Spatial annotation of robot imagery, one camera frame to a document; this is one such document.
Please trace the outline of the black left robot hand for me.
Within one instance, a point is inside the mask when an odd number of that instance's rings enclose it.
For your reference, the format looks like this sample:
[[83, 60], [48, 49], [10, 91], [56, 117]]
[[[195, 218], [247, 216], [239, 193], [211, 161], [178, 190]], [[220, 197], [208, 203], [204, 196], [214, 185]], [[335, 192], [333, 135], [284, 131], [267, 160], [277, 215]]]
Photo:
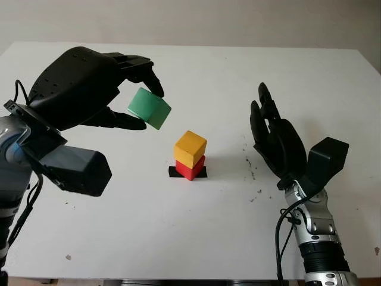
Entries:
[[37, 78], [29, 93], [29, 107], [60, 131], [78, 125], [144, 130], [142, 119], [112, 111], [108, 105], [125, 80], [142, 82], [162, 98], [164, 91], [153, 65], [140, 55], [71, 48]]

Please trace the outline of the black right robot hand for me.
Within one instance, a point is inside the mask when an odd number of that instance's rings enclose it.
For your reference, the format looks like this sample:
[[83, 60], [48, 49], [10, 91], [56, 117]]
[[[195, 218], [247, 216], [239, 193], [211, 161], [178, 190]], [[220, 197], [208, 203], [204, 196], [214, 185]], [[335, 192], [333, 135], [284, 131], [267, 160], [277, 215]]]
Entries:
[[254, 148], [280, 179], [277, 187], [283, 191], [305, 173], [305, 148], [292, 123], [281, 118], [265, 83], [260, 83], [258, 94], [250, 115]]

